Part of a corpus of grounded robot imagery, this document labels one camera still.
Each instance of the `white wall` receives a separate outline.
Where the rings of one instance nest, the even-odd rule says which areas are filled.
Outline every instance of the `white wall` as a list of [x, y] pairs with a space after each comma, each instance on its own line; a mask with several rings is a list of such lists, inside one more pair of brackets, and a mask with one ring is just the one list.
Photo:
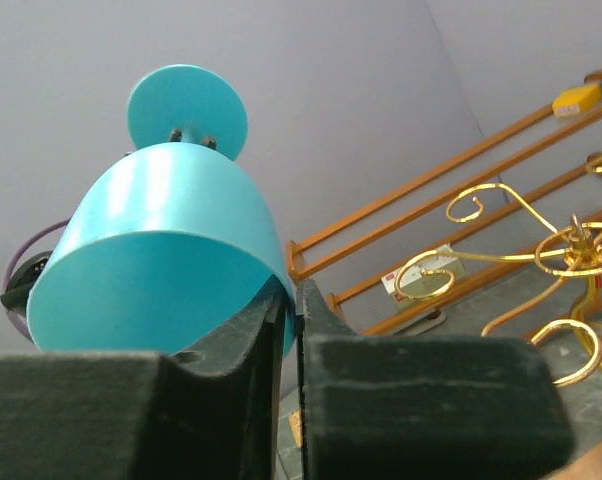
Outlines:
[[[464, 92], [485, 135], [550, 103], [602, 68], [602, 0], [427, 0]], [[555, 130], [551, 119], [495, 152], [503, 158]], [[602, 150], [602, 121], [502, 174], [521, 193]], [[602, 180], [566, 187], [538, 208], [559, 226], [602, 208]], [[530, 239], [538, 237], [535, 227]]]
[[[0, 1], [0, 279], [22, 241], [70, 215], [129, 149], [128, 92], [171, 63], [240, 92], [251, 131], [239, 164], [282, 241], [481, 139], [423, 0]], [[350, 286], [453, 228], [438, 212], [321, 281]], [[0, 308], [0, 348], [27, 346]]]

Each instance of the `gold metal rack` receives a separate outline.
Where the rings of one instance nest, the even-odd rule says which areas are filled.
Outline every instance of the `gold metal rack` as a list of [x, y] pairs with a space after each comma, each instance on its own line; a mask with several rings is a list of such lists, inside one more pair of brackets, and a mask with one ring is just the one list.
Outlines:
[[[602, 176], [602, 154], [588, 163], [587, 170], [589, 173]], [[556, 379], [554, 383], [558, 387], [566, 387], [579, 383], [588, 378], [597, 369], [602, 371], [602, 325], [594, 323], [588, 324], [584, 318], [586, 307], [599, 297], [602, 289], [602, 222], [582, 222], [576, 215], [572, 215], [569, 226], [563, 229], [557, 229], [517, 192], [502, 183], [485, 183], [464, 190], [449, 203], [446, 209], [446, 217], [448, 220], [455, 223], [469, 223], [476, 220], [484, 213], [485, 207], [474, 194], [480, 191], [493, 189], [507, 192], [523, 209], [527, 210], [543, 226], [550, 230], [551, 234], [538, 244], [534, 253], [497, 256], [479, 253], [428, 250], [410, 259], [399, 270], [399, 273], [395, 278], [395, 290], [413, 301], [430, 300], [445, 295], [454, 286], [456, 281], [454, 273], [449, 270], [421, 269], [421, 275], [423, 276], [441, 275], [447, 277], [445, 283], [431, 293], [417, 296], [411, 295], [401, 289], [401, 280], [408, 270], [418, 266], [427, 259], [440, 256], [493, 263], [533, 263], [544, 273], [557, 278], [550, 287], [534, 298], [490, 321], [481, 332], [481, 335], [486, 336], [495, 328], [513, 320], [522, 313], [531, 310], [539, 303], [543, 302], [563, 286], [567, 280], [582, 279], [585, 282], [585, 291], [572, 304], [569, 318], [561, 318], [548, 323], [530, 340], [533, 345], [538, 346], [558, 330], [567, 328], [574, 331], [579, 342], [588, 353], [589, 360], [576, 372]], [[454, 207], [459, 201], [470, 196], [472, 196], [471, 200], [477, 206], [477, 210], [465, 217], [455, 217], [452, 214]], [[557, 242], [565, 246], [563, 248], [547, 250], [549, 245], [555, 245]], [[553, 258], [562, 259], [566, 268], [564, 270], [558, 270], [548, 267], [545, 262], [548, 259]]]

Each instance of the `gold mug tree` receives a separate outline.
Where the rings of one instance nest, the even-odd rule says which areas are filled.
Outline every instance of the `gold mug tree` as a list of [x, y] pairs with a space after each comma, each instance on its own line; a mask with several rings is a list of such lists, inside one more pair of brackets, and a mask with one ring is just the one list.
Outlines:
[[[591, 161], [588, 162], [587, 170], [589, 173], [602, 176], [602, 154], [596, 155], [595, 158], [592, 158]], [[559, 230], [548, 222], [517, 192], [502, 183], [486, 183], [464, 190], [450, 202], [446, 209], [446, 217], [455, 223], [468, 223], [476, 220], [485, 210], [484, 205], [476, 196], [472, 196], [472, 202], [477, 206], [477, 211], [471, 215], [457, 218], [453, 216], [452, 209], [460, 200], [467, 198], [476, 192], [493, 189], [500, 189], [509, 193], [525, 210], [550, 230], [551, 234], [538, 244], [535, 252], [524, 255], [495, 256], [478, 253], [428, 250], [413, 257], [401, 268], [395, 278], [395, 291], [413, 301], [429, 300], [445, 295], [445, 293], [453, 287], [456, 280], [454, 273], [448, 270], [421, 269], [421, 275], [423, 276], [443, 275], [447, 277], [447, 281], [443, 286], [429, 294], [415, 296], [410, 295], [408, 292], [401, 289], [401, 280], [408, 270], [411, 270], [429, 258], [437, 256], [484, 262], [532, 263], [544, 273], [557, 278], [550, 287], [546, 288], [534, 298], [489, 322], [481, 332], [482, 336], [486, 336], [495, 328], [537, 306], [555, 293], [568, 280], [581, 279], [585, 282], [585, 291], [573, 302], [570, 308], [569, 318], [561, 318], [549, 322], [530, 340], [533, 345], [540, 345], [549, 335], [557, 330], [573, 330], [579, 342], [588, 353], [589, 359], [579, 370], [565, 377], [556, 379], [554, 383], [557, 387], [566, 387], [579, 383], [588, 378], [597, 369], [602, 371], [602, 325], [593, 322], [586, 323], [584, 318], [585, 308], [597, 299], [602, 289], [602, 222], [581, 222], [576, 215], [572, 215], [570, 225]], [[556, 243], [563, 244], [564, 247], [553, 250], [547, 249], [550, 245]], [[565, 270], [557, 270], [545, 265], [544, 262], [546, 260], [553, 258], [562, 259], [566, 265]]]

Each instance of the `white box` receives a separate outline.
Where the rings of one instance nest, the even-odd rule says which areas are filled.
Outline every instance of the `white box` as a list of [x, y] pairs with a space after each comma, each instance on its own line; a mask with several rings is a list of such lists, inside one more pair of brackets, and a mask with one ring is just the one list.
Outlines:
[[[442, 245], [437, 249], [439, 252], [451, 252], [450, 245]], [[421, 275], [422, 269], [426, 270], [450, 270], [453, 272], [457, 280], [465, 275], [465, 266], [463, 262], [458, 258], [451, 258], [444, 255], [436, 257], [430, 257], [423, 262], [410, 268], [401, 279], [401, 289], [411, 295], [426, 295], [434, 292], [436, 289], [442, 287], [448, 281], [446, 275]], [[397, 306], [399, 310], [405, 310], [411, 306], [414, 302], [409, 300], [407, 297], [396, 292], [394, 289], [394, 280], [399, 273], [400, 269], [395, 270], [392, 273], [385, 275], [381, 282], [385, 291], [388, 293], [392, 302]]]

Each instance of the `turquoise cup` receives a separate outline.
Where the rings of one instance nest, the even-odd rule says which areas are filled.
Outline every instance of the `turquoise cup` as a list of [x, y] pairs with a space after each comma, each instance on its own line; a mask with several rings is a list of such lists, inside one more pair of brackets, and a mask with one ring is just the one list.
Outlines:
[[[154, 91], [144, 89], [148, 79], [157, 83], [161, 75], [172, 79], [163, 82], [165, 88], [158, 82]], [[206, 120], [206, 115], [215, 115], [207, 103], [238, 96], [225, 83], [225, 97], [219, 91], [194, 100], [187, 96], [205, 83], [197, 79], [212, 77], [216, 80], [211, 84], [219, 90], [219, 77], [179, 65], [137, 85], [131, 106], [156, 101], [169, 88], [178, 97], [177, 110], [183, 108], [184, 98], [186, 103], [190, 99], [185, 115], [192, 118], [171, 123], [155, 115], [153, 127], [147, 117], [141, 119], [145, 123], [138, 118], [151, 115], [152, 109], [138, 108], [143, 113], [129, 118], [135, 144], [157, 137], [157, 130], [167, 138], [173, 125], [183, 128], [188, 138], [203, 132], [219, 139], [218, 151], [188, 141], [151, 144], [124, 157], [97, 180], [30, 293], [27, 321], [40, 349], [172, 354], [240, 311], [272, 275], [294, 298], [270, 211], [251, 179], [222, 153], [220, 140], [225, 138], [230, 147], [226, 151], [236, 157], [247, 130], [237, 129], [236, 122]], [[181, 89], [179, 79], [186, 79]], [[164, 103], [169, 116], [170, 101]], [[238, 109], [234, 113], [245, 115]], [[232, 108], [223, 113], [231, 114]], [[203, 128], [213, 124], [209, 131]], [[235, 125], [234, 130], [223, 132], [228, 124]], [[294, 341], [292, 314], [284, 335], [287, 353]]]

